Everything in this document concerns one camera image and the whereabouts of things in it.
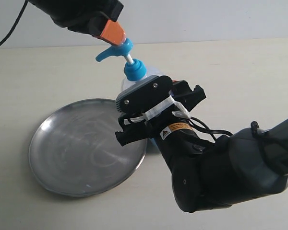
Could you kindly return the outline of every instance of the black cable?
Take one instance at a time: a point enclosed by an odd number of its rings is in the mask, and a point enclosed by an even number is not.
[[[192,122],[192,127],[195,128],[197,131],[202,132],[202,133],[207,133],[207,134],[225,134],[227,136],[232,136],[233,134],[229,131],[226,130],[213,130],[213,129],[207,129],[207,128],[202,128],[198,125],[196,125],[194,122]]]
[[[27,4],[28,4],[28,0],[25,0],[24,1],[24,5],[23,7],[21,8],[20,12],[19,12],[19,15],[18,17],[16,18],[16,21],[14,22],[12,28],[10,29],[10,31],[8,32],[8,34],[0,41],[0,46],[6,42],[6,40],[8,40],[8,38],[12,35],[12,33],[14,32],[17,24],[19,23],[19,20],[21,19],[21,16],[23,15],[24,13],[24,10],[25,8],[27,7]]]
[[[198,122],[199,124],[201,124],[202,126],[204,126],[207,130],[210,130],[210,128],[208,127],[208,125],[206,125],[203,121],[201,121],[200,119],[196,118],[196,117],[192,117],[192,119],[196,122]],[[212,139],[214,141],[216,141],[216,137],[214,134],[210,133],[210,136],[212,137]]]

